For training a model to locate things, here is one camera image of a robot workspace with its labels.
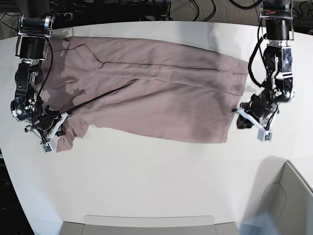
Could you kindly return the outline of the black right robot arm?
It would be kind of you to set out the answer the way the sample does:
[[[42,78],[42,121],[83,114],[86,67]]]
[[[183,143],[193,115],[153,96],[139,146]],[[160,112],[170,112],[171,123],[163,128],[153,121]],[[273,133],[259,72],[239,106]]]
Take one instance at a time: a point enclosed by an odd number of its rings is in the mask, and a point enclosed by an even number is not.
[[[10,104],[11,114],[30,125],[26,131],[37,130],[43,142],[64,135],[67,118],[59,111],[43,105],[41,92],[49,74],[44,74],[42,62],[53,55],[50,43],[55,14],[49,0],[19,0],[21,12],[15,56],[20,58],[15,73],[16,91]]]

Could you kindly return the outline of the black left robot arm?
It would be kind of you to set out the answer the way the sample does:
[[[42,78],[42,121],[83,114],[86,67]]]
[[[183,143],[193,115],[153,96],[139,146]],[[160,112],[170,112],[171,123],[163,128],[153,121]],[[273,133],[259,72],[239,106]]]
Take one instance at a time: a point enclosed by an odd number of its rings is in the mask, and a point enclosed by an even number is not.
[[[248,62],[248,73],[255,85],[262,88],[250,102],[242,103],[243,111],[251,115],[265,130],[269,130],[278,114],[279,103],[293,99],[293,75],[291,47],[294,39],[293,3],[291,0],[259,0],[254,3],[260,8],[257,44]],[[266,70],[266,78],[258,82],[252,72],[252,62],[260,53]]]

